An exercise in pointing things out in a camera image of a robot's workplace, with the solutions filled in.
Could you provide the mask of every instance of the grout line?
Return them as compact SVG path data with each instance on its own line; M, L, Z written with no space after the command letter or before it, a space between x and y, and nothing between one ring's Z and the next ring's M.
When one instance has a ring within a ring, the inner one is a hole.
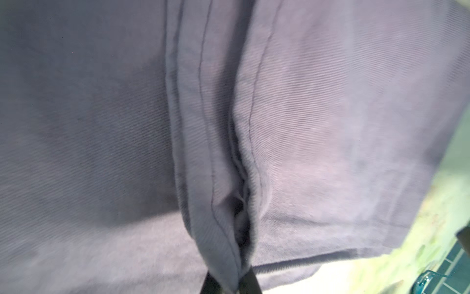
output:
M448 276L452 270L454 269L454 267L456 266L457 262L459 262L460 258L462 257L463 253L465 253L465 251L460 248L460 251L459 253L457 253L457 256L454 258L454 261L450 263L449 265L449 268L446 270L446 272L444 273L446 276ZM447 278L441 278L441 280L439 281L439 283L436 285L436 287L434 288L434 290L432 291L431 294L437 294L437 292L439 291L439 289L442 287L442 284L444 284L444 282L446 281Z
M467 289L462 294L470 294L470 284L467 286Z
M457 294L462 294L460 293L459 291L455 290L454 288L452 288L451 286L449 286L447 283L442 283L444 286L446 286L447 288L451 289L452 291L454 291L455 293Z

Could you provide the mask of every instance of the yellow-green surface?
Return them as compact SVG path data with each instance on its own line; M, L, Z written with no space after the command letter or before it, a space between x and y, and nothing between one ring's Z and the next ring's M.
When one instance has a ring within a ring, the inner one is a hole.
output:
M377 258L323 265L311 278L268 294L408 294L425 269L436 270L470 219L470 109L402 247Z

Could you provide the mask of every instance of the stitching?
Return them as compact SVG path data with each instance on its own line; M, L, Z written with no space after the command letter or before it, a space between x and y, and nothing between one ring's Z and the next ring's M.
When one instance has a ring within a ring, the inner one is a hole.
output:
M236 254L235 254L235 251L232 247L232 244L230 243L229 239L228 239L228 235L227 233L223 230L222 226L220 225L218 219L215 217L215 213L214 213L214 208L213 208L213 205L214 205L214 195L215 195L215 187L214 187L214 178L215 178L215 174L214 174L214 162L213 162L213 154L212 154L212 144L211 144L211 141L209 139L209 123L207 122L207 118L206 118L206 115L205 115L205 112L204 112L204 109L205 109L205 104L204 104L204 98L203 98L203 91L202 91L202 82L201 82L201 68L202 68L202 64L203 64L203 52L204 52L204 43L205 43L205 39L206 39L206 34L207 34L207 28L209 27L209 19L211 17L211 11L212 11L212 2L213 0L211 0L211 2L209 3L209 8L208 8L208 12L207 12L207 19L206 19L206 23L205 23L205 26L204 26L204 32L203 32L203 40L202 40L202 44L201 44L201 54L199 56L199 69L198 69L198 80L199 80L199 95L200 95L200 98L201 98L201 105L202 105L202 115L203 115L203 119L204 119L204 127L205 127L205 133L206 133L206 138L207 138L207 145L208 145L208 149L209 149L209 154L210 154L210 161L211 161L211 180L212 180L212 197L211 197L211 212L212 212L212 217L213 219L215 220L216 224L218 225L218 227L220 228L220 230L222 231L222 233L224 234L225 238L227 239L228 241L228 244L230 246L230 249L232 251L232 256L233 256L233 259L234 259L234 262L235 262L235 265L237 267L237 279L240 280L240 266L238 265L238 263L236 262Z
M253 139L252 139L252 136L251 136L251 117L253 115L253 109L254 109L254 96L255 96L255 92L257 90L257 84L258 84L258 79L259 79L259 73L261 72L261 64L263 63L264 59L265 59L265 56L266 56L266 52L267 52L267 48L269 46L269 42L271 41L273 35L274 35L274 25L275 23L277 22L277 17L279 15L279 11L281 10L281 6L282 4L284 3L284 0L281 0L281 2L279 3L277 9L276 9L276 13L274 15L274 18L273 18L273 22L271 24L271 29L270 29L270 32L269 32L269 37L267 38L267 41L266 41L266 45L263 49L263 53L261 54L261 60L258 64L258 68L256 70L256 75L255 75L255 81L253 82L253 93L251 94L251 109L250 109L250 116L248 117L248 138L250 140L250 153L251 153L251 158L253 158L253 163L255 165L255 169L256 169L256 172L258 173L258 179L259 179L259 188L261 189L261 200L259 202L259 205L258 205L258 210L259 208L261 207L261 201L263 200L263 183L261 181L261 175L260 175L260 171L259 171L259 167L258 167L258 163L255 159L255 154L253 152Z

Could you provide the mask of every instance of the fabric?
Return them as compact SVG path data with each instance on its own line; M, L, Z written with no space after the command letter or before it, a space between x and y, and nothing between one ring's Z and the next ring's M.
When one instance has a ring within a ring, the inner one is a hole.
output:
M228 293L400 246L470 97L454 1L0 4L0 292Z

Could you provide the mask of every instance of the seam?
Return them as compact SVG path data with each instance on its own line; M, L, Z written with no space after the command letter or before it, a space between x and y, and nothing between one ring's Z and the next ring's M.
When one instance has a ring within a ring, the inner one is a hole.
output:
M253 92L251 94L251 108L250 108L250 116L248 117L248 138L249 138L249 141L250 141L250 153L251 153L251 158L253 158L253 163L255 165L255 169L256 169L256 172L258 173L258 181L259 181L259 188L261 190L261 199L260 199L260 202L258 204L258 210L260 209L261 207L261 203L263 201L263 196L264 196L264 193L263 193L263 183L261 181L261 173L259 171L259 166L258 166L258 163L255 159L255 154L253 152L253 138L252 138L252 132L251 132L251 118L253 116L253 109L254 109L254 97L255 97L255 93L256 93L256 90L257 90L257 85L258 85L258 80L259 80L259 74L261 72L261 65L265 59L265 56L266 56L266 52L267 52L267 48L269 46L269 43L274 35L274 25L276 24L277 22L277 17L279 15L279 11L281 10L281 6L282 4L284 3L284 0L281 0L281 2L279 3L277 9L276 9L276 13L274 15L274 18L273 18L273 22L271 24L271 28L270 28L270 32L269 32L269 36L266 40L266 45L263 49L263 53L261 54L261 59L260 59L260 62L258 64L258 68L256 69L256 75L255 75L255 81L253 82Z
M204 96L203 96L203 91L202 91L202 79L201 79L201 75L202 75L201 74L201 72L202 72L201 68L202 68L202 64L203 64L204 44L205 44L205 39L206 39L206 35L207 35L207 29L209 27L209 19L211 18L212 3L213 3L213 0L211 0L211 2L209 3L209 8L208 8L208 12L207 12L207 19L206 19L206 23L205 23L205 26L204 26L204 32L203 32L203 40L202 40L202 43L201 43L201 54L199 56L199 68L198 68L199 96L200 96L200 99L201 99L202 115L203 115L203 120L204 120L206 140L207 140L207 145L208 145L208 149L209 149L209 156L210 156L210 161L211 161L211 181L212 181L211 214L212 214L212 217L215 220L216 224L218 225L219 229L222 231L222 233L224 234L225 238L228 241L229 247L232 251L233 260L234 260L235 265L237 267L237 280L240 280L240 271L241 270L240 270L239 264L236 262L235 251L233 249L232 244L229 241L227 233L224 231L224 229L222 228L222 225L219 223L219 220L215 216L214 208L213 208L214 196L215 196L214 162L213 162L212 144L211 144L211 141L210 141L210 138L209 138L209 123L207 122L207 118L206 118L205 111L204 111L205 110L205 104L204 104Z

